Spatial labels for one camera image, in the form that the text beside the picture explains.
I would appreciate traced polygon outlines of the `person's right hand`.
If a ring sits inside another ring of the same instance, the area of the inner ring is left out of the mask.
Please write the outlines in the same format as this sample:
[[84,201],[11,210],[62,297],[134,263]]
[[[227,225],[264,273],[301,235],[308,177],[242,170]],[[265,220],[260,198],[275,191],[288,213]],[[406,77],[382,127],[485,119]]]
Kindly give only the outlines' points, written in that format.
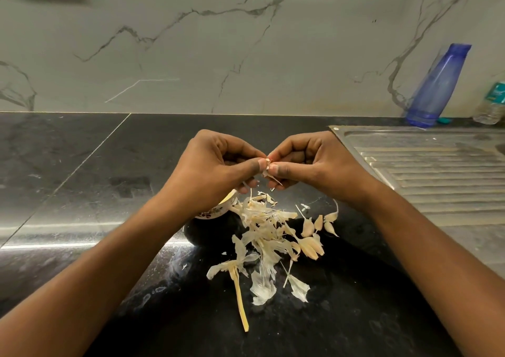
[[[362,213],[369,212],[371,193],[379,181],[371,176],[329,130],[289,136],[268,156],[270,163],[311,164],[317,179],[307,184],[330,198],[342,201]],[[271,181],[270,187],[287,189],[299,182]]]

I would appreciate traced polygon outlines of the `person's left hand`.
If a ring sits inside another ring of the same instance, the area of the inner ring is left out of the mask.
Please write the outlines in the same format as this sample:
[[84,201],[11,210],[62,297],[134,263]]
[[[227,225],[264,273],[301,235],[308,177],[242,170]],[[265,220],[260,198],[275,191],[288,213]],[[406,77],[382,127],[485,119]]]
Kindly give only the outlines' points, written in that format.
[[189,141],[158,196],[165,204],[174,204],[191,218],[217,206],[233,189],[245,194],[256,187],[255,176],[248,180],[231,180],[227,167],[259,157],[267,158],[243,139],[200,130]]

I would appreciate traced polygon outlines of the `person's left forearm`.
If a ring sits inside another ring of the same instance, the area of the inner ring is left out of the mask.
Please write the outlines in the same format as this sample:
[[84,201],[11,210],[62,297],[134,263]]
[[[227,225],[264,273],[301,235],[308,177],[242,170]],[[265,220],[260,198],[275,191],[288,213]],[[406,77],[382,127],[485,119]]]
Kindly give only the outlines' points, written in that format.
[[163,245],[205,211],[158,194],[0,318],[0,357],[83,357]]

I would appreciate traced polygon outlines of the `person's right forearm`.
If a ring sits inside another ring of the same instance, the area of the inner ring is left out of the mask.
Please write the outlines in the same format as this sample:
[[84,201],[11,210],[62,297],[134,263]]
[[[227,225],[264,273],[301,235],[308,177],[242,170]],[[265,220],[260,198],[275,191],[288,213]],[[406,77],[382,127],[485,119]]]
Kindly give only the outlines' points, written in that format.
[[368,215],[465,357],[505,357],[505,280],[401,195],[372,180],[353,203]]

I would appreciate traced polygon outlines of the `small white floral bowl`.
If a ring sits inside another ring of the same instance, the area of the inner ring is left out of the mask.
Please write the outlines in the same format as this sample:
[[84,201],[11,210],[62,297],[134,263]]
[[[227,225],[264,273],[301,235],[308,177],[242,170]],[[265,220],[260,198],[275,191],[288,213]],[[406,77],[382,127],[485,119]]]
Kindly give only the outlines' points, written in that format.
[[231,207],[237,202],[237,190],[233,189],[217,206],[196,215],[194,218],[198,220],[212,220],[221,217],[227,213]]

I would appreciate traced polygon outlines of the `pile of garlic peels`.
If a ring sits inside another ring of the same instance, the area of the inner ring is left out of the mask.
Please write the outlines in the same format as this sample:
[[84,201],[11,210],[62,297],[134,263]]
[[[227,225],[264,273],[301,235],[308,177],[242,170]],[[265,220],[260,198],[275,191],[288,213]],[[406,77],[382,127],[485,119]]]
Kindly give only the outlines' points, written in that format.
[[[330,221],[334,224],[338,219],[339,207],[336,200],[333,202],[334,212],[323,216],[324,222]],[[236,267],[238,275],[243,274],[251,278],[250,290],[254,296],[253,304],[257,306],[265,304],[275,295],[277,291],[275,266],[281,263],[283,254],[289,256],[284,284],[290,284],[292,295],[306,303],[306,295],[310,290],[308,284],[303,283],[291,273],[292,265],[301,255],[304,255],[297,239],[303,238],[302,226],[304,218],[308,218],[303,215],[303,211],[309,207],[302,204],[302,209],[296,207],[295,212],[287,212],[276,209],[276,204],[277,201],[269,194],[261,192],[243,201],[237,201],[231,207],[231,211],[238,214],[246,231],[240,238],[236,235],[232,236],[231,241],[236,257],[211,266],[206,274],[206,278],[212,280],[219,272],[229,273],[231,267]],[[319,237],[320,242],[321,231],[313,234],[314,237]]]

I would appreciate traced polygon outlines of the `dry garlic stem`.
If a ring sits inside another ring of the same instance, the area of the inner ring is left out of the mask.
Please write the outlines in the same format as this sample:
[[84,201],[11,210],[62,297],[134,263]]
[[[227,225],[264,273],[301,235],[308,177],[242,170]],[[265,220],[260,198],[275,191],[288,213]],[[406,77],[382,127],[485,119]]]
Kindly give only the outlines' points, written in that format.
[[249,332],[249,322],[247,319],[247,316],[245,314],[244,306],[243,306],[243,298],[242,298],[242,293],[240,289],[240,283],[239,283],[239,276],[237,272],[236,267],[231,267],[229,269],[230,277],[234,283],[235,287],[235,292],[236,292],[236,300],[237,300],[237,307],[238,307],[238,312],[240,315],[241,323],[243,325],[244,332]]

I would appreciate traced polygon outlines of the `steel sink drainboard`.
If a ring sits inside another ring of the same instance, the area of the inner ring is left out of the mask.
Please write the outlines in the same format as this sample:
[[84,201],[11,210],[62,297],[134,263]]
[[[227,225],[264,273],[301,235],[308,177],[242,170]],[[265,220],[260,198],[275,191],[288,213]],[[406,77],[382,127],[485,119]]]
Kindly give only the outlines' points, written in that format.
[[364,169],[505,279],[505,128],[330,129]]

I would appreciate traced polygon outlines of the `blue plastic water bottle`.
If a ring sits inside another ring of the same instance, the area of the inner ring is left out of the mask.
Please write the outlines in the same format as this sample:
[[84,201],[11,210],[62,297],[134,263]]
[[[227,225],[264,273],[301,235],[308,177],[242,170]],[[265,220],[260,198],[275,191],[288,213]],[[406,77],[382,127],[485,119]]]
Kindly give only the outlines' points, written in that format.
[[471,44],[450,44],[434,63],[407,109],[408,124],[427,129],[437,123],[456,88],[471,47]]

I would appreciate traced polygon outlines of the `clear plastic bottle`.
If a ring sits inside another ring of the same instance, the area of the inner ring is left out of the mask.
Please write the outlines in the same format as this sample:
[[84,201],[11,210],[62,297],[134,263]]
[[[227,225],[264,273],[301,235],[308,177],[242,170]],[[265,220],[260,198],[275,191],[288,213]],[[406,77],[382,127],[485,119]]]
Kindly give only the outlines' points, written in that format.
[[505,116],[505,81],[495,83],[475,111],[472,120],[485,125],[497,124]]

